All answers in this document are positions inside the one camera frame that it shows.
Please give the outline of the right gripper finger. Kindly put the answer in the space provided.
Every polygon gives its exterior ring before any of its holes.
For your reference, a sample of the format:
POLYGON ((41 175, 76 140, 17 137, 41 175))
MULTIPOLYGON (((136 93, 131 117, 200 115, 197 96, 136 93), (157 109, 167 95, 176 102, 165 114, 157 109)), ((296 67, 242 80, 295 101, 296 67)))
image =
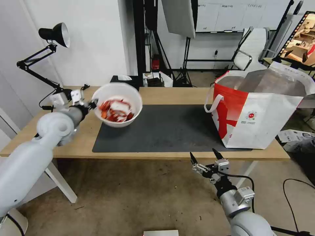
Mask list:
POLYGON ((190 160, 192 163, 192 170, 197 172, 200 175, 207 173, 210 169, 202 164, 199 164, 195 158, 195 156, 190 152, 190 160))
POLYGON ((215 155, 215 157, 216 157, 216 161, 215 161, 215 165, 216 166, 219 166, 220 165, 220 163, 221 163, 221 160, 222 160, 222 155, 221 155, 221 153, 219 153, 216 149, 212 149, 212 151, 213 151, 213 153, 214 153, 214 155, 215 155))

